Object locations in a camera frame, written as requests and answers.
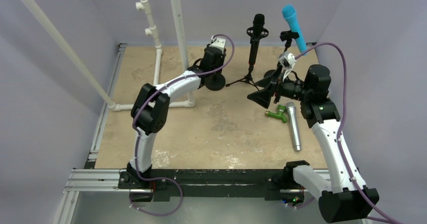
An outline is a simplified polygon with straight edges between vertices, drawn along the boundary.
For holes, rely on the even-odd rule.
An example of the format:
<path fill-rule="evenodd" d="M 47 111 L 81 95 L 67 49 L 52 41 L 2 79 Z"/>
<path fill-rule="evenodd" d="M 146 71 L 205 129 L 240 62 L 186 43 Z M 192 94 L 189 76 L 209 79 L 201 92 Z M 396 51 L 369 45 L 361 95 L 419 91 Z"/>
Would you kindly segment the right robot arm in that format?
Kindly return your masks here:
<path fill-rule="evenodd" d="M 257 82 L 261 89 L 247 98 L 263 108 L 280 97 L 300 102 L 301 114 L 321 146 L 330 179 L 316 173 L 306 161 L 293 161 L 286 163 L 282 181 L 289 187 L 301 185 L 308 190 L 327 223 L 365 219 L 379 201 L 379 193 L 367 187 L 351 159 L 339 129 L 343 118 L 328 98 L 330 83 L 330 70 L 314 64 L 304 80 L 280 80 L 278 72 L 273 73 Z"/>

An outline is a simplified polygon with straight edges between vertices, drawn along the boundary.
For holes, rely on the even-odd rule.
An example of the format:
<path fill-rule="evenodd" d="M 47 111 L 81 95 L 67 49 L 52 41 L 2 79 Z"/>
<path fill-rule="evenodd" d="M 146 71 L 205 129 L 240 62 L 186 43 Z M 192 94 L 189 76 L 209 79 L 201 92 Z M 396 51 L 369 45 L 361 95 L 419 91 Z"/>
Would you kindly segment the black shock-mount round-base stand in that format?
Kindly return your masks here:
<path fill-rule="evenodd" d="M 205 86 L 211 91 L 219 91 L 226 85 L 226 79 L 221 73 L 215 73 L 206 79 Z"/>

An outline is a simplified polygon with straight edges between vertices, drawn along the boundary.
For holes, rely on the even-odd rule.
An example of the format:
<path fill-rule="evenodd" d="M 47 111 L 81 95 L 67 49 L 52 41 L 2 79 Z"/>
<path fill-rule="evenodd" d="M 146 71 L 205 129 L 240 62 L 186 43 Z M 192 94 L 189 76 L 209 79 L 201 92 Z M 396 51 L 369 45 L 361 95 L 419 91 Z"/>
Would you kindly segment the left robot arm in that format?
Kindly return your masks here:
<path fill-rule="evenodd" d="M 198 59 L 182 75 L 159 85 L 144 84 L 131 110 L 136 141 L 134 154 L 127 165 L 130 181 L 137 188 L 145 188 L 152 177 L 152 151 L 157 133 L 167 121 L 170 103 L 200 88 L 212 91 L 225 85 L 221 70 L 226 57 L 224 46 L 209 44 L 203 58 Z"/>

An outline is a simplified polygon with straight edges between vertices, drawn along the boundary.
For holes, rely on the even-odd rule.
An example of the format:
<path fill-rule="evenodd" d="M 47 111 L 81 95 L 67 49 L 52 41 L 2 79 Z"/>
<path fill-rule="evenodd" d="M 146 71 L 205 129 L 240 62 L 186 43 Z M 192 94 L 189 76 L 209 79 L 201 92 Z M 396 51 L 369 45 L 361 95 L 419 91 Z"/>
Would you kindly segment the silver grey microphone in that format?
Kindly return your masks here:
<path fill-rule="evenodd" d="M 286 108 L 289 116 L 290 131 L 293 138 L 294 151 L 300 152 L 302 150 L 302 144 L 297 121 L 297 109 L 293 102 L 286 103 Z"/>

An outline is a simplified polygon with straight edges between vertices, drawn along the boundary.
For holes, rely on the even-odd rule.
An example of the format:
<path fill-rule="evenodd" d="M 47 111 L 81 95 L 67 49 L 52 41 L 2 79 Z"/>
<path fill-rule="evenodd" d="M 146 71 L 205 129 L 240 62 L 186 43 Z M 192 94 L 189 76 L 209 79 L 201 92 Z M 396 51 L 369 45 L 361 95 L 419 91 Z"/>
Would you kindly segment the black microphone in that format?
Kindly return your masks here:
<path fill-rule="evenodd" d="M 264 30 L 265 16 L 264 14 L 256 14 L 253 20 L 253 26 L 248 28 L 247 34 L 250 36 L 250 55 L 249 64 L 254 65 L 256 62 L 259 41 L 263 38 L 262 32 Z"/>

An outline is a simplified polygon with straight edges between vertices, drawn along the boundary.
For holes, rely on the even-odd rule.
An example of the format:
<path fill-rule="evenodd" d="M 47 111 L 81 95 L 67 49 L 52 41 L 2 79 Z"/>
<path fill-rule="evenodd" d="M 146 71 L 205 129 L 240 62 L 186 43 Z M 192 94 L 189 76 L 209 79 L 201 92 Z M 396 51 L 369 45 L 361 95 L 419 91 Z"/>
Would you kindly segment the black tripod mic stand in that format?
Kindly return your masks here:
<path fill-rule="evenodd" d="M 266 38 L 269 35 L 269 31 L 264 28 L 264 30 L 262 32 L 262 35 L 263 35 L 263 38 Z M 235 80 L 234 82 L 227 83 L 225 86 L 229 87 L 229 86 L 231 86 L 231 85 L 233 85 L 235 83 L 245 83 L 245 84 L 254 86 L 257 90 L 259 90 L 259 88 L 256 86 L 256 84 L 255 84 L 255 82 L 253 80 L 253 77 L 252 77 L 252 72 L 254 70 L 254 66 L 255 65 L 250 65 L 249 64 L 249 60 L 248 60 L 248 65 L 249 65 L 248 72 L 247 72 L 247 74 L 244 77 L 242 77 L 241 79 Z"/>

